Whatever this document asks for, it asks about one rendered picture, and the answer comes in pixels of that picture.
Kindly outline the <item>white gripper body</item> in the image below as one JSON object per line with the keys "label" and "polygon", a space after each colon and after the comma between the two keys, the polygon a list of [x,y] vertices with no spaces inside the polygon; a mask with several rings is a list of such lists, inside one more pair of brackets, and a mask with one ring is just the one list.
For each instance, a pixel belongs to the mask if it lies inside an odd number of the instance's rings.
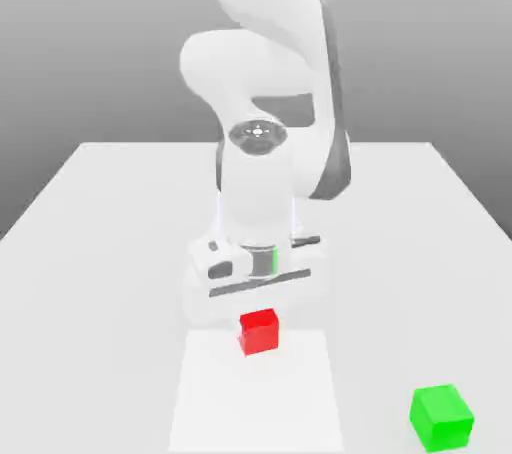
{"label": "white gripper body", "polygon": [[329,287],[327,242],[297,237],[288,246],[239,246],[203,237],[189,247],[183,281],[185,315],[194,324],[284,309]]}

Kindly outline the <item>small red cube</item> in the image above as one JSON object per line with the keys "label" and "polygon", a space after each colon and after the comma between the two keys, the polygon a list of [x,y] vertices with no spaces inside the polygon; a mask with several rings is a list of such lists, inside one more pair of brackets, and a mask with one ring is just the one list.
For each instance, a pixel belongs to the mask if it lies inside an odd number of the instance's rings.
{"label": "small red cube", "polygon": [[279,319],[272,308],[240,316],[239,344],[245,356],[277,349]]}

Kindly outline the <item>small green cube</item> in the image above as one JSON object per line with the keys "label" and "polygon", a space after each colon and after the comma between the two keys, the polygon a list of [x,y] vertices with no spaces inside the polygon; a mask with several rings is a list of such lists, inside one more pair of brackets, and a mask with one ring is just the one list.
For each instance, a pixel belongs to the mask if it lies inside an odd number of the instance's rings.
{"label": "small green cube", "polygon": [[417,388],[410,423],[424,450],[435,453],[469,444],[474,414],[453,384]]}

